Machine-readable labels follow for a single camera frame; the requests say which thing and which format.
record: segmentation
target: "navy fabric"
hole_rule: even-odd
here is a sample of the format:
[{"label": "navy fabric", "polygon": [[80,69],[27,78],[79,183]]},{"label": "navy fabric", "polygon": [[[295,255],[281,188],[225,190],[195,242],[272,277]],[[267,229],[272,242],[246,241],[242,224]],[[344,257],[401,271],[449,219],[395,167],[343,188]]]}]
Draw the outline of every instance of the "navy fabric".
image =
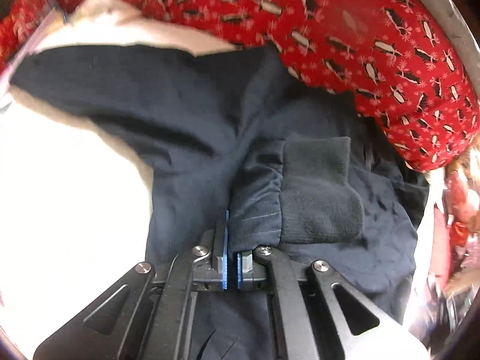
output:
[{"label": "navy fabric", "polygon": [[[192,247],[224,215],[235,201],[232,186],[242,183],[241,169],[268,164],[258,168],[244,193],[256,199],[266,191],[276,198],[283,163],[276,143],[292,134],[350,137],[347,181],[362,200],[363,230],[348,242],[281,248],[304,263],[329,261],[401,321],[428,187],[374,121],[357,116],[352,93],[307,88],[269,47],[197,58],[147,46],[66,47],[27,57],[12,84],[90,117],[154,168],[146,251],[154,263]],[[245,209],[252,216],[279,215],[274,205]],[[278,244],[279,218],[259,224],[262,243]],[[241,248],[241,241],[237,237],[230,246]],[[197,310],[192,359],[273,358],[265,294],[202,294]]]},{"label": "navy fabric", "polygon": [[347,183],[349,158],[349,137],[255,140],[232,188],[230,250],[356,237],[363,206]]}]

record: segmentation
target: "red patterned fabric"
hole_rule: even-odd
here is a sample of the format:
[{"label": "red patterned fabric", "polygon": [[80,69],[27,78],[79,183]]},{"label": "red patterned fabric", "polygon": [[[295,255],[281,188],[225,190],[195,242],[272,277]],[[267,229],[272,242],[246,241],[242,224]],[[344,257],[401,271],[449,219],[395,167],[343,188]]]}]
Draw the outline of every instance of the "red patterned fabric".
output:
[{"label": "red patterned fabric", "polygon": [[[81,0],[57,0],[67,11]],[[146,16],[245,47],[272,41],[307,85],[352,90],[414,169],[448,163],[478,130],[479,104],[447,37],[419,0],[126,0]],[[0,25],[4,57],[44,0],[17,0]]]}]

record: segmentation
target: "metal screw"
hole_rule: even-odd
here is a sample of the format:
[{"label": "metal screw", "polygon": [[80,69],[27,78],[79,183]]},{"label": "metal screw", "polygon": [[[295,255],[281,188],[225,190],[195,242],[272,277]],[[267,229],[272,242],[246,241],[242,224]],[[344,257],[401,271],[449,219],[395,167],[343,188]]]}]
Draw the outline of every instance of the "metal screw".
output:
[{"label": "metal screw", "polygon": [[318,259],[314,262],[313,268],[315,269],[315,271],[318,272],[326,272],[330,269],[330,264],[326,261],[323,261],[322,259]]},{"label": "metal screw", "polygon": [[193,247],[192,252],[195,256],[203,257],[208,253],[208,249],[206,246],[197,245]]},{"label": "metal screw", "polygon": [[140,262],[135,266],[135,271],[140,274],[147,274],[152,269],[152,266],[148,262]]},{"label": "metal screw", "polygon": [[261,256],[270,256],[272,254],[272,248],[269,246],[258,246],[255,251]]}]

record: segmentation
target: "clothing pile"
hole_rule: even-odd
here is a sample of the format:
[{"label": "clothing pile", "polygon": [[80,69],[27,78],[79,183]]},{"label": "clothing pile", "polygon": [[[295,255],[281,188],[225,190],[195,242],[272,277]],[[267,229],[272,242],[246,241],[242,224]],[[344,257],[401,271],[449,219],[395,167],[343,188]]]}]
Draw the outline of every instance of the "clothing pile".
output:
[{"label": "clothing pile", "polygon": [[[83,43],[26,57],[11,83],[153,168],[148,261],[170,262],[228,210],[230,251],[324,259],[402,321],[429,188],[352,92],[307,87],[272,45],[193,56]],[[272,359],[267,314],[264,293],[201,294],[190,358]]]},{"label": "clothing pile", "polygon": [[[56,1],[69,13],[82,0]],[[418,171],[450,162],[479,129],[478,70],[469,70],[480,66],[478,47],[460,36],[464,23],[452,21],[448,0],[124,1],[147,17],[204,30],[238,47],[273,42],[302,82],[351,90],[357,111],[374,117]],[[46,2],[16,0],[0,22],[0,71],[41,21]],[[427,3],[430,10],[446,7],[442,20]],[[457,51],[469,42],[472,50],[464,50],[462,61]]]}]

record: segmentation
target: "white pillowcase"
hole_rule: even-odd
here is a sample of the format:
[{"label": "white pillowcase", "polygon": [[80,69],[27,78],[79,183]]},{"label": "white pillowcase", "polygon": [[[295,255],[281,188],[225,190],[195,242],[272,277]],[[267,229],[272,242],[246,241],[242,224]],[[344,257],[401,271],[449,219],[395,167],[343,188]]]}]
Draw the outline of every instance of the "white pillowcase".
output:
[{"label": "white pillowcase", "polygon": [[193,28],[146,19],[121,0],[85,0],[60,31],[47,36],[37,51],[60,45],[146,44],[186,50],[193,55],[232,51],[235,47]]},{"label": "white pillowcase", "polygon": [[[85,0],[37,51],[148,44],[192,54],[233,46],[145,19],[121,0]],[[152,169],[90,120],[12,88],[0,115],[0,326],[21,352],[37,346],[144,259]]]}]

